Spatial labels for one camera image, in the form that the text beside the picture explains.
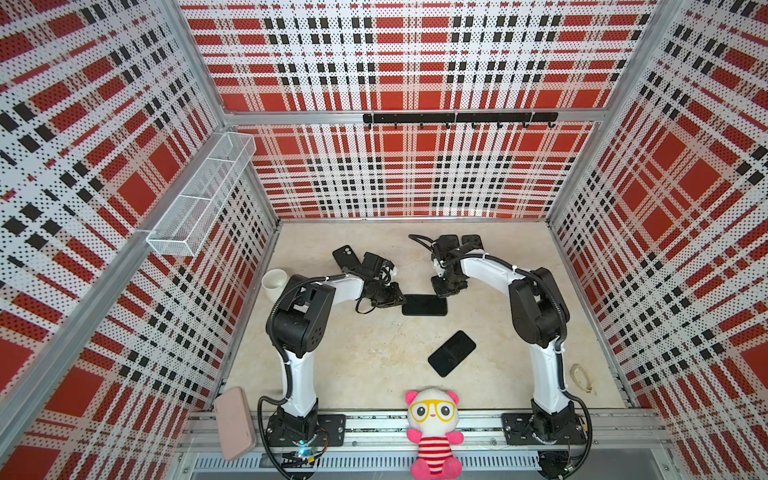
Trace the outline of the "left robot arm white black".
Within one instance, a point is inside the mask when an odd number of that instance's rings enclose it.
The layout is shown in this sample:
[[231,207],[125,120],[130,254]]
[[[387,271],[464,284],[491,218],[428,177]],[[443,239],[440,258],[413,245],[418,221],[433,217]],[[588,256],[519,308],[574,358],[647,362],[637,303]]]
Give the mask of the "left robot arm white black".
[[283,365],[283,397],[272,403],[295,418],[317,410],[313,352],[325,335],[332,308],[346,302],[359,306],[364,300],[373,310],[405,303],[392,261],[370,252],[358,259],[347,247],[334,258],[341,268],[338,274],[290,277],[265,325]]

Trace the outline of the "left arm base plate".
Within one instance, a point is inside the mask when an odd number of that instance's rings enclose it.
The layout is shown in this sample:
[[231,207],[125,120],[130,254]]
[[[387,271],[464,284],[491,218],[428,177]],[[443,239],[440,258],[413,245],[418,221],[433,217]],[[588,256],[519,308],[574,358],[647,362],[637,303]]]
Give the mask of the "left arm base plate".
[[275,413],[266,427],[270,447],[339,447],[345,439],[347,417],[344,414],[319,414],[307,418]]

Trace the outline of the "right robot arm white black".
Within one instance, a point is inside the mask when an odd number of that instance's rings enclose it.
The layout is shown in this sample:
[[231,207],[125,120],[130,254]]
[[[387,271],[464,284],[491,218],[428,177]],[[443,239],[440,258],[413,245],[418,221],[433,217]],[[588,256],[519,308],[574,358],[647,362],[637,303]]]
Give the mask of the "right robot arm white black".
[[474,279],[507,297],[513,328],[529,345],[534,411],[554,417],[571,407],[562,367],[570,314],[552,273],[526,270],[485,252],[477,235],[442,235],[428,240],[426,248],[437,296],[454,296]]

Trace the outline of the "black phone case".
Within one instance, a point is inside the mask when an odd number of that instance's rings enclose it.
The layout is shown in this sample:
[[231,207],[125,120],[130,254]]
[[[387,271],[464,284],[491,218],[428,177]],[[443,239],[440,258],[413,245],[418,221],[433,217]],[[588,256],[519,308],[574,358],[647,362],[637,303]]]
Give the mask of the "black phone case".
[[332,256],[342,272],[357,274],[360,271],[362,263],[349,245],[337,248]]
[[405,303],[401,306],[404,316],[442,317],[448,313],[447,299],[437,295],[407,294],[404,299]]

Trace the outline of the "black phone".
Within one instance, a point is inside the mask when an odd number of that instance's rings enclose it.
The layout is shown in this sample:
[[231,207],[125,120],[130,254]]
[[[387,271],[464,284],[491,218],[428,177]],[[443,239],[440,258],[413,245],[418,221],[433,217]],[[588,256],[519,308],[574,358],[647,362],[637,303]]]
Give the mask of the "black phone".
[[475,349],[476,343],[459,330],[428,357],[428,363],[441,378],[445,378]]
[[484,246],[482,238],[477,234],[463,235],[461,237],[463,247],[467,247],[469,250],[483,250]]

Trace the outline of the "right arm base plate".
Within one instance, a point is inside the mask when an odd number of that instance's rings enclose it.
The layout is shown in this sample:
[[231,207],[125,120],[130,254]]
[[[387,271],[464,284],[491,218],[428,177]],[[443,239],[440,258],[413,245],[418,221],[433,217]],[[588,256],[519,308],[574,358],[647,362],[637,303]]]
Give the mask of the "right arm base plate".
[[508,445],[585,446],[586,433],[577,415],[564,412],[505,413],[502,430]]

